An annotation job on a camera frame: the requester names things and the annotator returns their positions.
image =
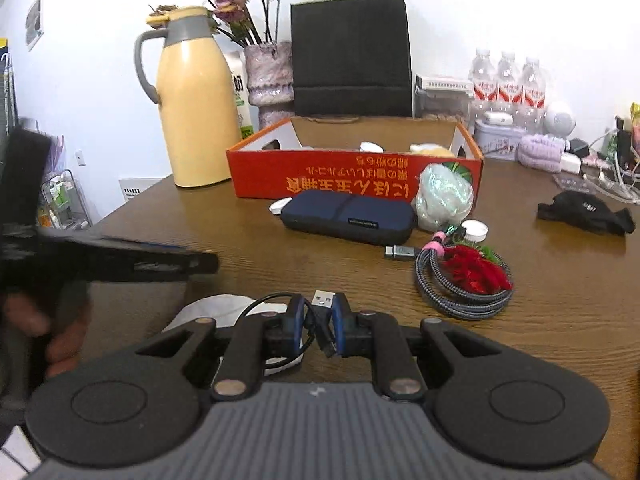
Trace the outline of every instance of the human hand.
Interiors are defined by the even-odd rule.
[[[49,317],[37,309],[29,296],[21,292],[7,295],[2,310],[9,322],[27,336],[39,337],[52,329]],[[90,306],[87,303],[80,309],[79,317],[64,331],[53,337],[46,350],[46,359],[49,363],[47,378],[68,372],[78,366],[80,349],[89,320]]]

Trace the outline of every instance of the open box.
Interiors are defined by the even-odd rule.
[[[361,153],[375,142],[385,153]],[[411,144],[434,142],[453,158],[409,154]],[[443,163],[464,176],[478,198],[484,158],[461,123],[409,118],[315,120],[293,117],[226,150],[236,195],[282,198],[328,189],[411,202],[422,170]]]

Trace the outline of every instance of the wall outlet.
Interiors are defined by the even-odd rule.
[[[86,162],[84,161],[84,154],[81,150],[76,151],[76,162],[78,162],[78,166],[86,166]]]
[[[124,200],[128,202],[161,180],[161,178],[121,178],[118,182],[120,183]]]

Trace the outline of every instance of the water bottle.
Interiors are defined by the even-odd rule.
[[[512,114],[522,99],[522,85],[520,73],[516,67],[515,54],[502,51],[502,59],[498,63],[495,80],[497,97],[493,106],[494,112]]]
[[[513,116],[513,123],[526,128],[527,133],[542,133],[546,83],[540,70],[540,61],[535,57],[527,57],[520,83],[522,99]]]
[[[495,69],[489,59],[489,50],[476,48],[476,58],[471,63],[469,79],[474,82],[474,100],[469,106],[469,132],[473,135],[476,120],[482,119],[490,109],[490,101],[497,95],[495,87]]]

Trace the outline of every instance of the purple fabric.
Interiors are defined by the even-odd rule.
[[[564,140],[542,135],[524,136],[520,139],[518,150],[532,158],[560,162],[564,153]]]
[[[549,173],[560,173],[560,163],[552,160],[544,160],[543,158],[533,158],[532,156],[516,151],[516,160],[523,166],[533,168],[534,170],[548,171]]]
[[[543,135],[527,135],[520,139],[515,158],[528,168],[560,173],[560,161],[564,147],[564,139]]]

